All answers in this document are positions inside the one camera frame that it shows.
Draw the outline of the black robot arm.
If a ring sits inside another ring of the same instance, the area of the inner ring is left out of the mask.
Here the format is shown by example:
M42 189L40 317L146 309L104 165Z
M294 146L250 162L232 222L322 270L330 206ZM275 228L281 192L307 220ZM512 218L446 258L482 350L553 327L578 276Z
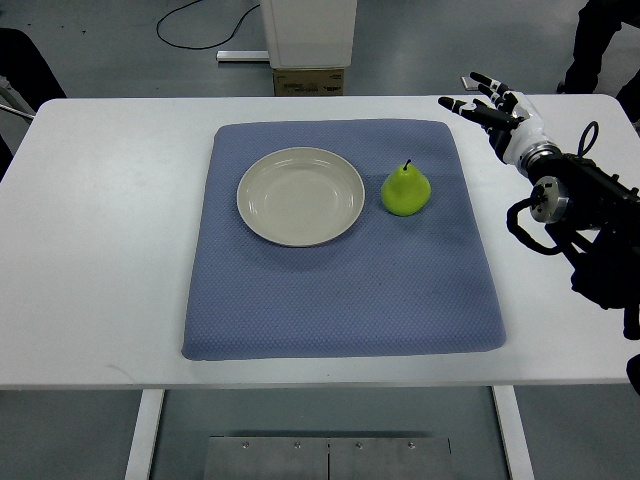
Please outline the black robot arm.
M571 288L601 308L623 311L623 336L639 339L639 190L601 170L586 154L599 125L587 125L575 154L555 147L523 162L529 197L507 210L506 225L527 248L562 254Z

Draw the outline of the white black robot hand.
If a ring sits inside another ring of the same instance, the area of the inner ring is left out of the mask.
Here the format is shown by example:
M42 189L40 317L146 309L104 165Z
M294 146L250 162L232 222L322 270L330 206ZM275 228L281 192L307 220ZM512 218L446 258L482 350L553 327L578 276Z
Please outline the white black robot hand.
M539 158L560 154L558 146L546 135L539 112L522 92L477 72L472 72L470 78L478 83L478 91L486 96L488 103L441 96L438 104L480 125L502 163L526 175L529 166Z

